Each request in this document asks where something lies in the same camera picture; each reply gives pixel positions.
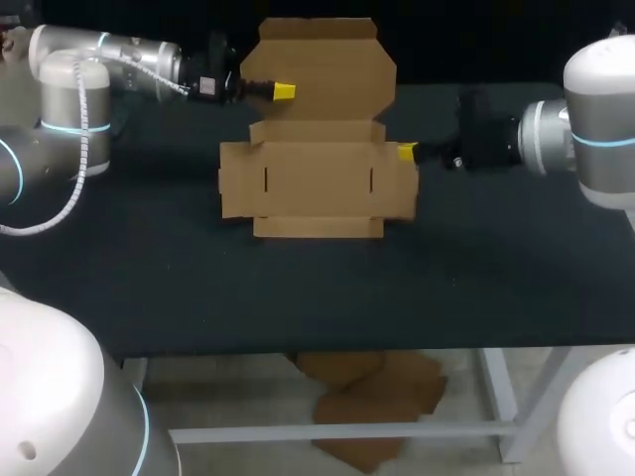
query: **black background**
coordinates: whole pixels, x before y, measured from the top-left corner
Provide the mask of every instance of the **black background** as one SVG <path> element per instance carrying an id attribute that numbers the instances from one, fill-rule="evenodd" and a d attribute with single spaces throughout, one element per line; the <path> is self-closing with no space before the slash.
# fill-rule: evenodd
<path id="1" fill-rule="evenodd" d="M 402 83 L 560 82 L 567 59 L 615 21 L 635 28 L 627 0 L 41 1 L 47 23 L 172 41 L 186 52 L 219 29 L 242 55 L 267 16 L 372 16 Z"/>

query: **table leg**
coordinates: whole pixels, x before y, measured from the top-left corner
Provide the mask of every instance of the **table leg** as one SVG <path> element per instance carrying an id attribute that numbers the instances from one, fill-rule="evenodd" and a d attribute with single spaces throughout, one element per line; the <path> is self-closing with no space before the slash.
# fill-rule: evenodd
<path id="1" fill-rule="evenodd" d="M 478 349 L 478 356 L 494 417 L 500 421 L 513 421 L 518 407 L 503 349 Z"/>
<path id="2" fill-rule="evenodd" d="M 143 382 L 148 371 L 148 359 L 126 359 L 123 361 L 123 373 L 130 379 L 139 392 L 143 390 Z"/>
<path id="3" fill-rule="evenodd" d="M 516 415 L 516 434 L 500 441 L 504 463 L 520 463 L 554 420 L 558 406 L 572 381 L 585 367 L 583 351 L 576 347 L 556 347 Z"/>

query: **floor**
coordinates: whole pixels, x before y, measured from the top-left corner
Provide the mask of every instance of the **floor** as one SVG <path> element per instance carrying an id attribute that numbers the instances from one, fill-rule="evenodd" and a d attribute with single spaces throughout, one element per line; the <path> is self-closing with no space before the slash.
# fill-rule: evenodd
<path id="1" fill-rule="evenodd" d="M 618 347 L 588 347 L 591 363 Z M 519 402 L 550 349 L 506 351 Z M 447 392 L 432 418 L 488 418 L 490 410 L 471 350 L 431 350 L 444 363 Z M 300 374 L 281 355 L 154 359 L 146 395 L 169 428 L 309 423 L 323 388 Z M 355 470 L 306 441 L 224 443 L 180 447 L 184 476 L 268 476 L 305 474 L 359 476 Z M 385 463 L 378 476 L 565 476 L 550 428 L 528 460 L 499 462 L 493 440 L 453 443 L 410 440 L 399 459 Z"/>

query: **silver metal cylinder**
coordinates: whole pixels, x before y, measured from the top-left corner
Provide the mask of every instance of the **silver metal cylinder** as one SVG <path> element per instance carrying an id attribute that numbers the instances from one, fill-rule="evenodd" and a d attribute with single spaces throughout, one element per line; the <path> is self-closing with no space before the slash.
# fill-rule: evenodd
<path id="1" fill-rule="evenodd" d="M 518 128 L 518 150 L 535 174 L 575 170 L 572 129 L 564 99 L 531 104 Z"/>
<path id="2" fill-rule="evenodd" d="M 29 63 L 35 77 L 38 77 L 42 61 L 58 50 L 83 50 L 97 55 L 104 53 L 125 57 L 165 79 L 179 82 L 182 54 L 174 43 L 43 25 L 34 32 L 29 50 Z M 103 62 L 110 72 L 111 84 L 117 90 L 143 93 L 159 101 L 176 96 L 174 91 L 134 67 L 116 61 Z"/>

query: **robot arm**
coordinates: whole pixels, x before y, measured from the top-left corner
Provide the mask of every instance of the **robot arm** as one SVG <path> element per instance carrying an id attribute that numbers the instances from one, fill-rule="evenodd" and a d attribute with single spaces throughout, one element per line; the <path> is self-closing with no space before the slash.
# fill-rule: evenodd
<path id="1" fill-rule="evenodd" d="M 42 112 L 33 130 L 0 127 L 0 205 L 15 203 L 50 179 L 77 177 L 78 196 L 85 177 L 108 168 L 111 91 L 160 102 L 184 97 L 217 104 L 247 96 L 290 99 L 295 94 L 292 85 L 242 79 L 235 51 L 218 35 L 210 36 L 206 52 L 184 58 L 172 43 L 108 33 L 49 25 L 32 34 L 24 29 L 9 33 L 13 35 L 3 37 L 3 57 L 8 62 L 28 57 L 41 88 Z M 79 152 L 86 164 L 78 173 Z M 0 232 L 33 234 L 61 219 L 27 231 L 0 226 Z"/>
<path id="2" fill-rule="evenodd" d="M 520 118 L 492 112 L 483 91 L 466 89 L 456 136 L 420 144 L 416 160 L 468 172 L 575 171 L 589 201 L 628 213 L 635 209 L 634 55 L 633 35 L 585 47 L 565 67 L 565 98 L 531 104 Z"/>

